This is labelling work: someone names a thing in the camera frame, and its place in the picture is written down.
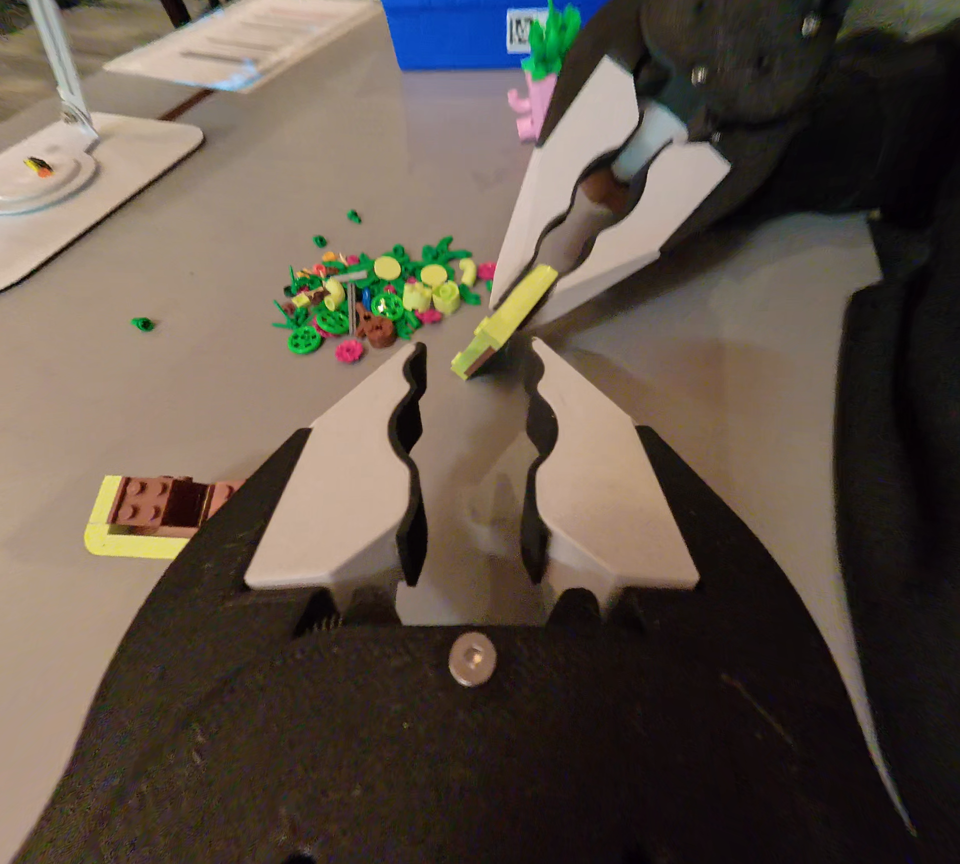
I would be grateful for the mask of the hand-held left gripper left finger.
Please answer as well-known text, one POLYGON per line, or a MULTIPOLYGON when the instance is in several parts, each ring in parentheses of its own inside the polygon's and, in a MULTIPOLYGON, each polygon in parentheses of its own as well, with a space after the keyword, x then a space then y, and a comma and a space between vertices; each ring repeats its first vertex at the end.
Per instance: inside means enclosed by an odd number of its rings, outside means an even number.
POLYGON ((325 589, 344 612, 377 594, 394 614, 428 531, 412 450, 427 349, 408 343, 319 415, 246 568, 255 592, 325 589))

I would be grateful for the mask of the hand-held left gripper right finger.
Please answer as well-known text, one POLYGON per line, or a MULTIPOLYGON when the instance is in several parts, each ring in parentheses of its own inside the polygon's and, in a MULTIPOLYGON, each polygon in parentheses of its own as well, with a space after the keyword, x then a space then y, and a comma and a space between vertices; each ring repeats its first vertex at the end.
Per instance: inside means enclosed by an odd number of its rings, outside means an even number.
POLYGON ((633 419, 531 342, 521 555, 550 606, 574 590, 610 613, 630 589, 691 591, 700 574, 633 419))

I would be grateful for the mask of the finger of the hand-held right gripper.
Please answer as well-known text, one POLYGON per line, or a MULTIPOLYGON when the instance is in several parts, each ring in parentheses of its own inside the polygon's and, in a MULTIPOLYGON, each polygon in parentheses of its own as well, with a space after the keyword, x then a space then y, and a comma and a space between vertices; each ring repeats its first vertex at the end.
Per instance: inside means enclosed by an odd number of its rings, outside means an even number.
POLYGON ((581 179, 618 151, 640 120, 633 73, 605 56, 532 153, 497 258, 490 309, 502 304, 543 237, 570 212, 581 179))
POLYGON ((732 169, 710 143, 669 143, 646 167, 638 198, 583 244, 576 264, 558 278, 534 313, 544 326, 656 261, 667 240, 732 169))

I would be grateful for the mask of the lime toy brick pot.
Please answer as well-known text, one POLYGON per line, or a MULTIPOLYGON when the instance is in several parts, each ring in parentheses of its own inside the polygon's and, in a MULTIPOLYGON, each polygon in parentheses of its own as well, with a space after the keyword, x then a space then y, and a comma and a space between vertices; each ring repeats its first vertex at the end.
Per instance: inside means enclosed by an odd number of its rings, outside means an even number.
POLYGON ((83 533, 84 547, 100 557, 174 559, 243 484, 107 475, 83 533))

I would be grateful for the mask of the lime and brown toy panel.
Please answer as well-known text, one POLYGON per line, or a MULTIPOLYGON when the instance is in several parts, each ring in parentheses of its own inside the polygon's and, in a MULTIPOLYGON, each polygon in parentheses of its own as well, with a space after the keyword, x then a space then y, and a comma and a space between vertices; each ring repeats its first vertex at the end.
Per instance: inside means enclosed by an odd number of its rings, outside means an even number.
POLYGON ((462 380, 469 380, 479 373, 507 345, 558 277, 558 271, 550 265, 533 268, 502 304, 477 326, 468 346, 452 359, 451 371, 462 380))

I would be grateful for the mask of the person's right forearm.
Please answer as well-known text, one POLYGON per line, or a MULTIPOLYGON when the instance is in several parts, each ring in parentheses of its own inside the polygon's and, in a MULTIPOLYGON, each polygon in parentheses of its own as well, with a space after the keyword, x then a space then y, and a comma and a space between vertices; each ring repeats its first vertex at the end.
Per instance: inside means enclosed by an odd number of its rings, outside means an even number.
POLYGON ((914 41, 839 42, 806 125, 740 218, 863 210, 923 226, 958 157, 958 67, 958 19, 914 41))

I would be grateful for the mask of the person's right hand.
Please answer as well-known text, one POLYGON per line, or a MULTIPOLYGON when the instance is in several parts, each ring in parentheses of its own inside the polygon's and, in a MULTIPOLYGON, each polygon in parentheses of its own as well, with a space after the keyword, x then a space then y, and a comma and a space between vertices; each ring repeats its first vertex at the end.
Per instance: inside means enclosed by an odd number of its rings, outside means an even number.
POLYGON ((585 199, 613 214, 622 215, 630 209, 630 186, 621 182, 609 166, 583 177, 579 190, 585 199))

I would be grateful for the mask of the pile of small toy pieces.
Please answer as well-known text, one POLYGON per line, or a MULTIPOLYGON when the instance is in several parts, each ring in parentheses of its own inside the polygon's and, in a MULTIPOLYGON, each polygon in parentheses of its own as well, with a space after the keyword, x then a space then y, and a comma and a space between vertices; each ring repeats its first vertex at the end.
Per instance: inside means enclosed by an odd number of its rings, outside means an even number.
POLYGON ((344 250, 331 234, 310 238, 313 258, 291 265, 272 301, 271 325, 294 355, 330 345, 338 363, 412 341, 487 301, 497 265, 450 234, 420 248, 394 243, 372 254, 344 250))

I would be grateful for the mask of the white printed paper sheet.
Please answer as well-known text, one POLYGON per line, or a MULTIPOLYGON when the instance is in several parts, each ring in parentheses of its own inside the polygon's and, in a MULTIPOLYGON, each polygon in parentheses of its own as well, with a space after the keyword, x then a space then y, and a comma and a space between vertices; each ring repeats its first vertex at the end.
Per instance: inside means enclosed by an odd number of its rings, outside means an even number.
POLYGON ((197 90, 248 93, 382 17, 379 0, 235 0, 103 69, 197 90))

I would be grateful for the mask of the white stand with bar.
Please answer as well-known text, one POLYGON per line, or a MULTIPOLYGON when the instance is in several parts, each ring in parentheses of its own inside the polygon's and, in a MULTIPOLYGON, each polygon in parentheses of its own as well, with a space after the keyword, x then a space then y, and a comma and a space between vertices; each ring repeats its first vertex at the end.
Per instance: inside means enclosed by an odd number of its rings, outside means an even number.
POLYGON ((55 0, 27 0, 59 98, 58 119, 2 151, 1 289, 195 153, 196 126, 90 110, 55 0))

